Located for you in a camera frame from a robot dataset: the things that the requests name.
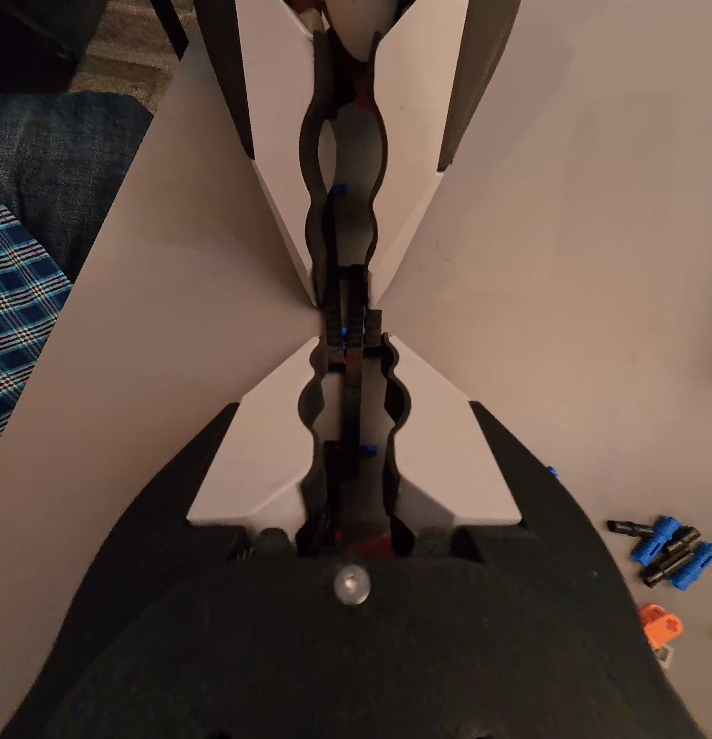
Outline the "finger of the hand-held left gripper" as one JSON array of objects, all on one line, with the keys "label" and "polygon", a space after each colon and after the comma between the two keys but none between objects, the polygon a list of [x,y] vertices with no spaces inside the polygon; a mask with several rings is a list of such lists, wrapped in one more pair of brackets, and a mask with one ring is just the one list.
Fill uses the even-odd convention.
[{"label": "finger of the hand-held left gripper", "polygon": [[443,177],[438,165],[467,11],[467,1],[417,1],[376,49],[386,169],[373,203],[372,304],[387,291]]},{"label": "finger of the hand-held left gripper", "polygon": [[329,40],[285,2],[236,2],[236,12],[254,169],[309,298],[322,307],[328,188],[319,149],[333,102]]}]

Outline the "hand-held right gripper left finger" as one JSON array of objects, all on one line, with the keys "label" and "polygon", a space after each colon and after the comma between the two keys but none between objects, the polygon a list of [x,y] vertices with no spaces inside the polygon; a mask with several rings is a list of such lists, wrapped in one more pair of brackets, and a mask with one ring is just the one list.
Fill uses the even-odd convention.
[{"label": "hand-held right gripper left finger", "polygon": [[326,504],[315,420],[324,410],[326,343],[310,338],[240,401],[187,522],[233,525],[255,539],[280,529],[289,540]]}]

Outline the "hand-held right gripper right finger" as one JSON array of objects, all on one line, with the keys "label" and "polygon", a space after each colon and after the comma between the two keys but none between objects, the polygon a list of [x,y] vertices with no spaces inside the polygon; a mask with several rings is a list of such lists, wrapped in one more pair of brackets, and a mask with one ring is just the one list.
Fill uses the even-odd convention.
[{"label": "hand-held right gripper right finger", "polygon": [[403,341],[382,335],[385,410],[393,422],[383,504],[397,555],[425,531],[517,525],[521,512],[469,397]]}]

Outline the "black toy beam assembly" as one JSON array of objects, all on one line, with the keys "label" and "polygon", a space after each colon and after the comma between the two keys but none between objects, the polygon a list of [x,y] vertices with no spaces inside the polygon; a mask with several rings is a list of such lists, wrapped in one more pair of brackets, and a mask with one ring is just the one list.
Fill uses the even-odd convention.
[{"label": "black toy beam assembly", "polygon": [[381,313],[370,309],[361,264],[340,264],[336,224],[338,188],[326,197],[322,217],[326,246],[324,318],[328,370],[335,374],[339,406],[336,438],[324,443],[326,519],[322,553],[341,554],[382,531],[378,512],[379,448],[363,441],[363,392],[378,357]]}]

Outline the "beige desk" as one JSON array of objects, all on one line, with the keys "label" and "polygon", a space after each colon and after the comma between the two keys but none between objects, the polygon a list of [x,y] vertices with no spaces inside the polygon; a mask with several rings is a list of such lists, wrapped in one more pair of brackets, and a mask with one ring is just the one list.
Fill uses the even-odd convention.
[{"label": "beige desk", "polygon": [[[712,541],[712,2],[522,2],[380,305],[596,529]],[[0,441],[0,731],[132,499],[318,318],[192,42]]]}]

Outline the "black furniture leg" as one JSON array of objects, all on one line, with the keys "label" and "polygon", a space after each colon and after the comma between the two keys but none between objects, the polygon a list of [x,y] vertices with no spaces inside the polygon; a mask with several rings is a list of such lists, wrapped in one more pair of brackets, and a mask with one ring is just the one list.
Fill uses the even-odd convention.
[{"label": "black furniture leg", "polygon": [[149,1],[178,60],[182,60],[188,46],[188,37],[172,1]]}]

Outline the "blue and black toy pin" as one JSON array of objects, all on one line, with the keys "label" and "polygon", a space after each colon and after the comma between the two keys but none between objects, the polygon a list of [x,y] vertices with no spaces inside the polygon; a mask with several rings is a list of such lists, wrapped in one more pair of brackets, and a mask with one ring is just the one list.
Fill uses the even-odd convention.
[{"label": "blue and black toy pin", "polygon": [[712,564],[712,543],[700,542],[655,565],[645,568],[639,578],[648,588],[662,582],[680,591],[686,591],[701,577]]},{"label": "blue and black toy pin", "polygon": [[699,539],[700,531],[697,528],[682,525],[674,517],[662,516],[654,524],[652,533],[634,547],[631,557],[638,565],[647,567],[681,555]]}]

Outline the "dark blue trousers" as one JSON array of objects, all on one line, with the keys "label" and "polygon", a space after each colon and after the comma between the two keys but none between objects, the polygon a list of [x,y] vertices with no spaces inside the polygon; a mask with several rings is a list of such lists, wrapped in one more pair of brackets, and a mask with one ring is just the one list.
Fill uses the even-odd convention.
[{"label": "dark blue trousers", "polygon": [[0,204],[72,283],[153,118],[127,95],[0,94]]}]

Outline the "dark furniture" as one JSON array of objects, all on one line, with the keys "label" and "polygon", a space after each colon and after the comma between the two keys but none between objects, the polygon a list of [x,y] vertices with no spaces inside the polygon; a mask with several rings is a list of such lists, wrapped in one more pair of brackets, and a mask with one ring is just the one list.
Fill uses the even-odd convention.
[{"label": "dark furniture", "polygon": [[107,1],[0,1],[0,93],[67,92]]}]

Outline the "orange toy connector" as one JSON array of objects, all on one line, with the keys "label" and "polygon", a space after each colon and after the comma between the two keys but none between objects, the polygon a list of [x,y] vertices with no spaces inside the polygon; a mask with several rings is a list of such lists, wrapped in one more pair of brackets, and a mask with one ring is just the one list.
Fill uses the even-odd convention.
[{"label": "orange toy connector", "polygon": [[682,621],[656,604],[643,605],[638,616],[650,647],[658,651],[684,632]]}]

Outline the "blue plaid cloth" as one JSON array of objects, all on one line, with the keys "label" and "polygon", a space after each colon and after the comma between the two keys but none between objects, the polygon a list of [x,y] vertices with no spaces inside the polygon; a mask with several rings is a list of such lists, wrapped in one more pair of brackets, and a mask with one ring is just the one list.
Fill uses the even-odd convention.
[{"label": "blue plaid cloth", "polygon": [[72,283],[0,203],[0,438]]}]

